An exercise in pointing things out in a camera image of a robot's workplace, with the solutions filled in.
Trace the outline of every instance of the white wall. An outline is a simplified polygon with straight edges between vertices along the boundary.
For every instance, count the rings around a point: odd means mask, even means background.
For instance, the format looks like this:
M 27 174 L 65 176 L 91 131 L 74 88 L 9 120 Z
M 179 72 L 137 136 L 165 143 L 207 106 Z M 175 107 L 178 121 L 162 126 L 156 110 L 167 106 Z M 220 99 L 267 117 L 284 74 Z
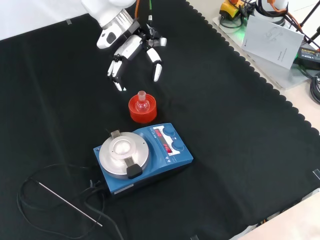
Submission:
M 85 13 L 81 0 L 0 0 L 0 40 Z

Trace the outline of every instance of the blue control knob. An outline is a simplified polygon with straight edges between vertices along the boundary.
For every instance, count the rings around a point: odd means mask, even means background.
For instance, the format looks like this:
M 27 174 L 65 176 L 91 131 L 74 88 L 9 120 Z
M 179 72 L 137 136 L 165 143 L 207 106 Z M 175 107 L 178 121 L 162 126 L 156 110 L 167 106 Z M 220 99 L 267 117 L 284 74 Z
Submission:
M 173 136 L 175 135 L 175 129 L 172 126 L 166 126 L 163 129 L 163 133 L 167 136 Z
M 172 143 L 172 147 L 173 147 L 175 150 L 181 152 L 181 151 L 185 148 L 185 144 L 184 144 L 184 142 L 181 141 L 181 140 L 175 140 L 175 141 Z

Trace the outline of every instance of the robot finger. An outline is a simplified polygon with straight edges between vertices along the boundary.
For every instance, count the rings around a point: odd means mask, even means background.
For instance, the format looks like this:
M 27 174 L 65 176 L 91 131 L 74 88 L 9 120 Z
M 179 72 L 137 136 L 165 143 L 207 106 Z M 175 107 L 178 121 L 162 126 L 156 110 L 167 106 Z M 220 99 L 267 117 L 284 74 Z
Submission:
M 159 39 L 149 39 L 148 44 L 150 47 L 165 47 L 167 45 L 167 39 L 160 37 Z
M 115 63 L 116 63 L 116 61 L 113 60 L 113 61 L 111 62 L 111 65 L 110 65 L 109 69 L 108 69 L 107 76 L 108 76 L 109 78 L 112 76 L 112 72 L 114 71 Z
M 124 73 L 127 63 L 128 61 L 123 58 L 120 61 L 116 61 L 113 66 L 111 79 L 119 91 L 126 91 L 126 88 L 122 84 L 121 76 Z
M 149 58 L 153 64 L 152 80 L 154 82 L 157 82 L 159 80 L 161 72 L 162 72 L 161 58 L 154 48 L 150 48 L 148 51 L 146 51 L 146 53 L 149 56 Z

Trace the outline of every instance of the black cloth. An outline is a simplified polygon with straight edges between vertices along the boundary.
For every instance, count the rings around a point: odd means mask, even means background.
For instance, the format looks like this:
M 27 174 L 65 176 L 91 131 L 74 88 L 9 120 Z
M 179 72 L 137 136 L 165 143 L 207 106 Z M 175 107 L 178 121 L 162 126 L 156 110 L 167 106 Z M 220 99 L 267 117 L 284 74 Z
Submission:
M 141 20 L 146 4 L 141 1 Z M 108 131 L 144 127 L 128 111 L 140 90 L 157 100 L 152 124 L 172 123 L 194 161 L 108 200 L 106 213 L 126 240 L 226 240 L 319 186 L 312 173 L 320 168 L 319 132 L 184 0 L 154 0 L 152 6 L 154 27 L 168 39 L 157 49 L 163 73 L 153 83 L 152 64 L 141 52 L 123 75 L 126 92 L 106 78 L 122 43 L 99 50 L 101 29 L 89 15 L 0 42 L 1 239 L 62 239 L 23 220 L 16 207 L 20 184 L 49 164 L 97 164 L 93 148 Z M 99 169 L 55 168 L 35 178 L 70 198 L 102 175 Z M 59 202 L 32 184 L 25 194 L 44 206 Z M 81 200 L 75 204 L 84 209 Z M 91 224 L 68 206 L 27 214 L 37 225 L 70 235 Z M 118 239 L 113 226 L 101 222 L 104 227 L 87 239 Z

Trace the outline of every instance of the instruction manual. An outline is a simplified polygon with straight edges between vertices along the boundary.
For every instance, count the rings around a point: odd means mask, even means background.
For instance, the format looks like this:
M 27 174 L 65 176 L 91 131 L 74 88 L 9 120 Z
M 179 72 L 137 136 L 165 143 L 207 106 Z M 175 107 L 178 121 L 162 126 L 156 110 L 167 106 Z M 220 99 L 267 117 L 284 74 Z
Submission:
M 242 49 L 290 69 L 303 37 L 299 32 L 251 15 Z

